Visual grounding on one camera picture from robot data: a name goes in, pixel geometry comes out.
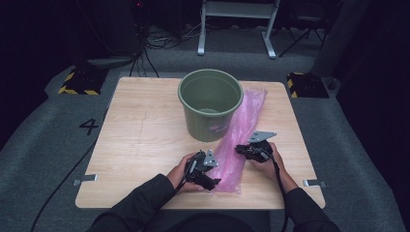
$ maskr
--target number 4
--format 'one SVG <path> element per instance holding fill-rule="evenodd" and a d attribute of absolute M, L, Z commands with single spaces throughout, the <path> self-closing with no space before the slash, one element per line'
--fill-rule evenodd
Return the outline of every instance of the number 4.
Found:
<path fill-rule="evenodd" d="M 87 135 L 90 135 L 91 131 L 94 128 L 98 127 L 98 126 L 94 126 L 94 124 L 96 124 L 96 120 L 92 118 L 92 119 L 88 120 L 87 122 L 81 124 L 80 127 L 88 129 Z"/>

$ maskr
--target table top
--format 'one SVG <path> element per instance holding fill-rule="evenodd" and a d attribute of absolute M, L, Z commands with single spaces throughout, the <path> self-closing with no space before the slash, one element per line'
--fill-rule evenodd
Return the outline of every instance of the table top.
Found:
<path fill-rule="evenodd" d="M 159 173 L 166 175 L 182 156 L 200 149 L 215 150 L 219 142 L 200 142 L 186 127 L 178 99 L 179 78 L 123 77 L 119 80 L 85 175 L 97 181 L 83 182 L 75 204 L 79 208 L 110 208 L 134 188 Z M 257 131 L 274 131 L 273 141 L 286 170 L 321 207 L 320 187 L 304 187 L 316 179 L 308 150 L 283 84 L 240 81 L 244 90 L 266 89 Z M 246 162 L 240 193 L 190 192 L 176 195 L 164 209 L 283 209 L 276 183 Z"/>

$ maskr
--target hand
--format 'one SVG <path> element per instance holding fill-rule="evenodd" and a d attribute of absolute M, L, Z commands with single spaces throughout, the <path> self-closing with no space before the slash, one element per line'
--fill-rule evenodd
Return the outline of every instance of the hand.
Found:
<path fill-rule="evenodd" d="M 270 142 L 269 144 L 271 145 L 272 150 L 274 151 L 274 153 L 273 153 L 274 159 L 278 163 L 280 173 L 282 173 L 282 172 L 285 173 L 286 170 L 284 169 L 283 160 L 280 156 L 280 153 L 278 152 L 277 146 L 273 142 Z M 251 159 L 249 162 L 256 169 L 261 170 L 270 179 L 275 180 L 277 178 L 274 164 L 272 163 L 272 161 L 270 159 L 265 161 L 265 162 L 258 162 L 256 160 Z"/>
<path fill-rule="evenodd" d="M 295 183 L 292 177 L 286 172 L 286 169 L 284 168 L 284 165 L 283 165 L 283 160 L 280 156 L 280 153 L 278 152 L 278 149 L 275 143 L 270 142 L 269 144 L 271 144 L 272 150 L 274 151 L 273 155 L 274 155 L 275 162 L 278 163 L 280 179 L 283 184 L 284 191 L 287 193 L 288 191 L 297 188 L 298 185 Z M 252 163 L 252 165 L 255 168 L 261 170 L 270 179 L 272 180 L 277 179 L 275 167 L 271 160 L 267 160 L 262 163 L 256 160 L 250 160 L 249 162 Z"/>
<path fill-rule="evenodd" d="M 187 162 L 195 155 L 195 153 L 189 154 L 184 156 L 180 163 L 176 165 L 169 173 L 166 175 L 166 177 L 169 179 L 171 182 L 172 186 L 176 189 L 178 185 L 180 184 L 182 178 L 184 177 L 185 174 L 185 166 L 187 165 Z M 189 192 L 189 191 L 202 191 L 204 188 L 202 186 L 196 185 L 194 183 L 189 183 L 186 182 L 184 186 L 178 191 L 178 193 L 181 192 Z"/>

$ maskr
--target right hand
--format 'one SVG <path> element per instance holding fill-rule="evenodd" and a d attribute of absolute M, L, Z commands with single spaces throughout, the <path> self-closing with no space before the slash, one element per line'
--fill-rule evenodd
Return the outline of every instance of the right hand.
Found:
<path fill-rule="evenodd" d="M 283 160 L 280 156 L 280 153 L 278 152 L 277 146 L 275 145 L 275 143 L 270 142 L 269 143 L 272 147 L 272 150 L 274 151 L 273 155 L 274 155 L 274 159 L 275 161 L 278 163 L 278 167 L 280 170 L 280 173 L 286 172 L 286 170 L 284 169 L 284 165 L 283 165 Z M 276 170 L 274 167 L 274 164 L 272 163 L 272 161 L 269 159 L 265 162 L 258 162 L 256 160 L 251 159 L 249 161 L 256 169 L 261 170 L 267 177 L 269 177 L 272 180 L 276 180 L 277 179 L 277 175 L 276 175 Z"/>

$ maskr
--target green bucket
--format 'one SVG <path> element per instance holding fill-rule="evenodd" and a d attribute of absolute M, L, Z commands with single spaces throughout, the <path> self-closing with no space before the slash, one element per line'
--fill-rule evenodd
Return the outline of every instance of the green bucket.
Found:
<path fill-rule="evenodd" d="M 226 72 L 198 70 L 181 80 L 178 97 L 190 135 L 202 142 L 213 142 L 226 134 L 244 91 L 239 81 Z"/>

